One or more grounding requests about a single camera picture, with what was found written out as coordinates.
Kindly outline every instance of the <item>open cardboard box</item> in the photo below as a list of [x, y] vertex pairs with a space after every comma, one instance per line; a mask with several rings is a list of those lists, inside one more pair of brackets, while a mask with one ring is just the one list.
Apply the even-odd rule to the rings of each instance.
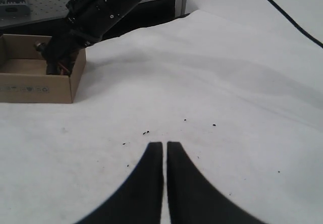
[[46, 75], [46, 61], [34, 44], [49, 40], [47, 36], [0, 37], [0, 102], [73, 102], [86, 64], [85, 50], [80, 50], [70, 77]]

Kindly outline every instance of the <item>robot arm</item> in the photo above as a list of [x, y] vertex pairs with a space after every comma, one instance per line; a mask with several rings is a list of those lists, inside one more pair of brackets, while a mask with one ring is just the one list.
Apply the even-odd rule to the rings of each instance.
[[127, 15], [141, 0], [70, 0], [64, 25], [50, 42], [37, 43], [36, 49], [47, 61], [46, 74], [70, 75], [72, 55], [92, 46]]

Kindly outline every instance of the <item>white cloth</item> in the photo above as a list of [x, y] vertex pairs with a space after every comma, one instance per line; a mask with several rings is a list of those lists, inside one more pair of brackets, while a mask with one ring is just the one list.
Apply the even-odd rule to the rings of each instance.
[[323, 223], [323, 50], [306, 40], [196, 11], [89, 48], [74, 104], [0, 104], [0, 223], [76, 222], [169, 140], [258, 218]]

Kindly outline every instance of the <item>white wall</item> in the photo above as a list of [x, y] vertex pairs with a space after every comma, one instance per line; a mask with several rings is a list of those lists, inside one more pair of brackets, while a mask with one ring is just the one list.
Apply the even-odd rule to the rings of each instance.
[[[274, 0], [305, 30], [323, 40], [323, 0]], [[188, 0], [187, 11], [201, 9], [217, 16], [289, 38], [298, 32], [266, 0]]]

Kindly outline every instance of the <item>black cable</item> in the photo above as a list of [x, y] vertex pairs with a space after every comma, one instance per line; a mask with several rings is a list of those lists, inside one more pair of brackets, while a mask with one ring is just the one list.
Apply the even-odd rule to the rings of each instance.
[[323, 48], [323, 43], [317, 40], [315, 37], [313, 37], [311, 34], [309, 34], [307, 31], [305, 31], [290, 15], [287, 14], [286, 11], [284, 11], [275, 1], [273, 0], [267, 0], [269, 3], [271, 3], [290, 23], [293, 24], [293, 26], [296, 27], [296, 29], [302, 33], [304, 36], [306, 36], [308, 39], [310, 39], [312, 42], [314, 42], [316, 45]]

